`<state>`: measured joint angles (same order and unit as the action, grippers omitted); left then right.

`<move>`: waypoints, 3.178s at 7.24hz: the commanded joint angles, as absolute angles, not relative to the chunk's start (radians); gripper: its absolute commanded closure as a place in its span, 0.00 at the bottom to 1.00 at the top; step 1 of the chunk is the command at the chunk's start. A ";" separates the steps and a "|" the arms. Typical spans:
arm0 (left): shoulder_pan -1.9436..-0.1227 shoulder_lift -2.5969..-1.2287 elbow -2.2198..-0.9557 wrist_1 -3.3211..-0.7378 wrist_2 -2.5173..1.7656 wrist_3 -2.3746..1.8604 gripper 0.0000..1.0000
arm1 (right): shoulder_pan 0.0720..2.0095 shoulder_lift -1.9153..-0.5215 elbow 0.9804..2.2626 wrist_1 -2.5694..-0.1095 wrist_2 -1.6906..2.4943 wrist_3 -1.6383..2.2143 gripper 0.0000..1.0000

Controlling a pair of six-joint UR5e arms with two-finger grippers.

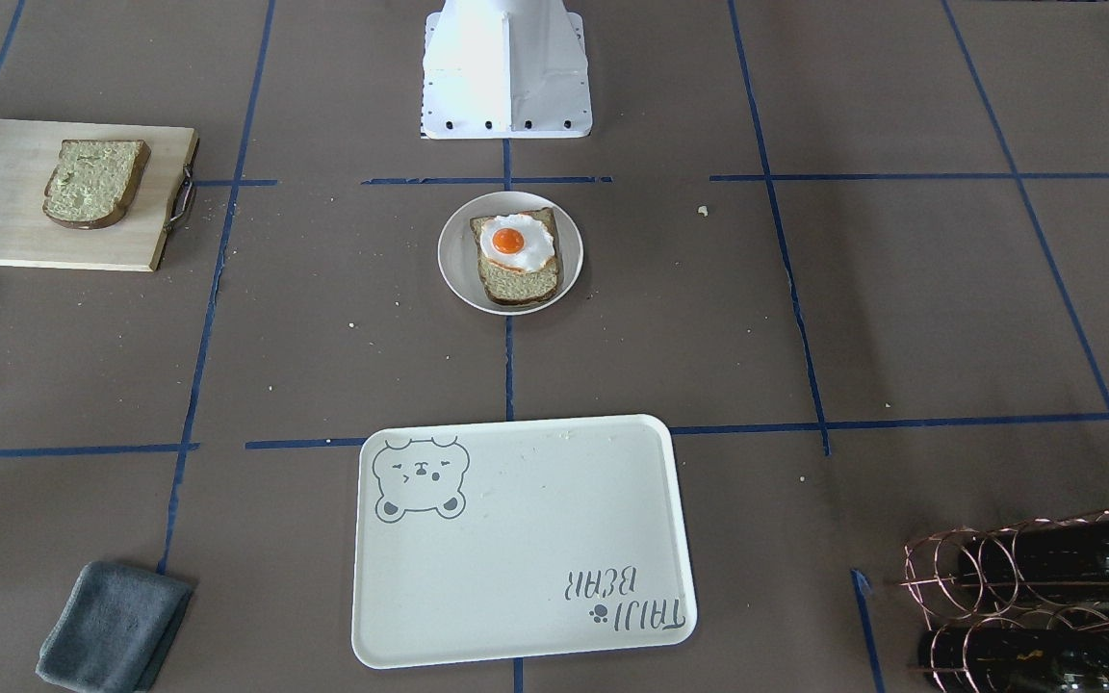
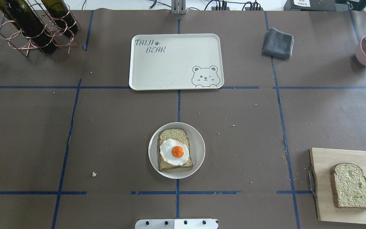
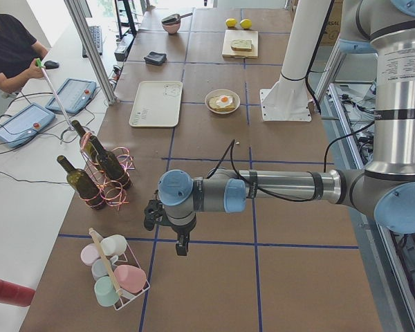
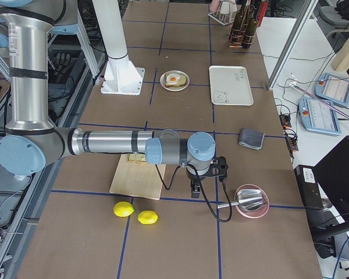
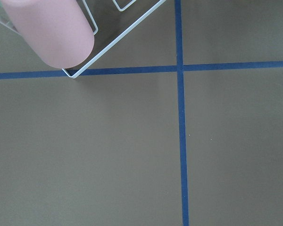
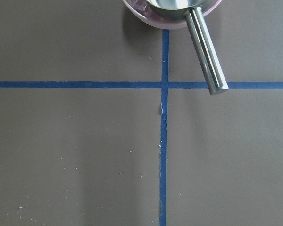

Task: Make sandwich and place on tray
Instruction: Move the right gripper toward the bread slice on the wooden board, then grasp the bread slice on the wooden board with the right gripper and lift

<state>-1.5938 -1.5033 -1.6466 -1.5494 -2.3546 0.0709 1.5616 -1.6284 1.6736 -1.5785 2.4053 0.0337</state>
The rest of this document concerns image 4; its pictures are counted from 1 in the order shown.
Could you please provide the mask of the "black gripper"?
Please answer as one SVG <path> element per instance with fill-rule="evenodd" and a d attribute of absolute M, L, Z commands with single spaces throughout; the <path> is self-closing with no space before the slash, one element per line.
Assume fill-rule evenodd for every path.
<path fill-rule="evenodd" d="M 186 168 L 186 175 L 190 179 L 191 197 L 198 199 L 200 196 L 200 188 L 202 185 L 201 181 L 204 178 L 196 175 L 195 173 L 192 173 L 191 171 L 189 171 L 189 168 Z"/>

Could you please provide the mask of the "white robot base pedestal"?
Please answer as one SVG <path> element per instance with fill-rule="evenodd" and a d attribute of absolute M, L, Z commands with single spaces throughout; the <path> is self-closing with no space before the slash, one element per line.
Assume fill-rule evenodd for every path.
<path fill-rule="evenodd" d="M 145 69 L 129 58 L 118 1 L 92 2 L 108 57 L 103 94 L 140 95 Z"/>

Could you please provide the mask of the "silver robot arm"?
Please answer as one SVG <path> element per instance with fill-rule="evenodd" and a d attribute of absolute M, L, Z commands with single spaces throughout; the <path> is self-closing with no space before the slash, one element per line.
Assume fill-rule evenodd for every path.
<path fill-rule="evenodd" d="M 1 1 L 8 26 L 12 118 L 0 140 L 0 165 L 30 176 L 61 158 L 84 153 L 142 153 L 150 164 L 185 167 L 192 196 L 202 180 L 216 177 L 215 141 L 205 132 L 180 138 L 163 131 L 83 131 L 60 128 L 48 118 L 48 34 L 54 28 L 78 30 L 76 1 Z"/>

